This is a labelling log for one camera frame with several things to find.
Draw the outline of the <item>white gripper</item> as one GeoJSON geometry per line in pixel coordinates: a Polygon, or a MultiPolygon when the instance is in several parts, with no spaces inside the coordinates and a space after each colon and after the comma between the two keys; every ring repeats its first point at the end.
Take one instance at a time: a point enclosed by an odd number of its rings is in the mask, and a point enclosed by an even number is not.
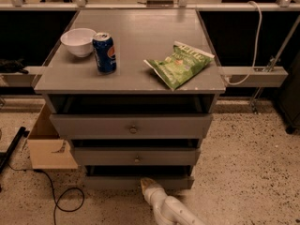
{"type": "Polygon", "coordinates": [[[168,197],[163,187],[148,177],[141,179],[142,194],[149,205],[155,206],[156,204],[163,204],[168,197]]]}

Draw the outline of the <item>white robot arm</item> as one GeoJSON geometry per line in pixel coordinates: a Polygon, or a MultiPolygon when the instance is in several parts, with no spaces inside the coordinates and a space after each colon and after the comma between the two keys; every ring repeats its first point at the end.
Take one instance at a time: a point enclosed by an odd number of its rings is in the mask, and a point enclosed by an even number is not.
{"type": "Polygon", "coordinates": [[[169,196],[157,181],[144,177],[141,188],[157,225],[206,225],[178,199],[169,196]]]}

